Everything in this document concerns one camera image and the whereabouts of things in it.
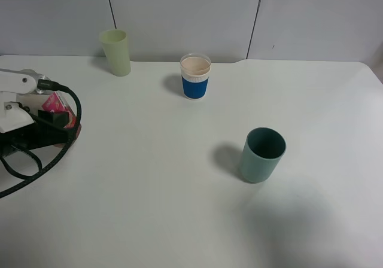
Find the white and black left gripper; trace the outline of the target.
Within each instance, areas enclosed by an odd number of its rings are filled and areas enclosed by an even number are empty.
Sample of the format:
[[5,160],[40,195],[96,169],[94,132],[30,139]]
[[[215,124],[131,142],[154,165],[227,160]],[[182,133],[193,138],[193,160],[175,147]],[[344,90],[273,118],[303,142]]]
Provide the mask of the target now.
[[[22,136],[34,121],[17,102],[18,96],[14,102],[1,103],[1,156],[9,156],[18,148],[30,150],[22,144]],[[64,129],[69,124],[69,113],[38,110],[37,124]]]

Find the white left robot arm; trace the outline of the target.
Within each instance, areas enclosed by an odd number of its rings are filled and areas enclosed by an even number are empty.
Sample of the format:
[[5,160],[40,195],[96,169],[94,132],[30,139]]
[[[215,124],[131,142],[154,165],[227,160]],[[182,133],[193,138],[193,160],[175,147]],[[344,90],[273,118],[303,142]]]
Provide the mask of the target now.
[[50,80],[33,70],[1,69],[1,156],[68,141],[75,115]]

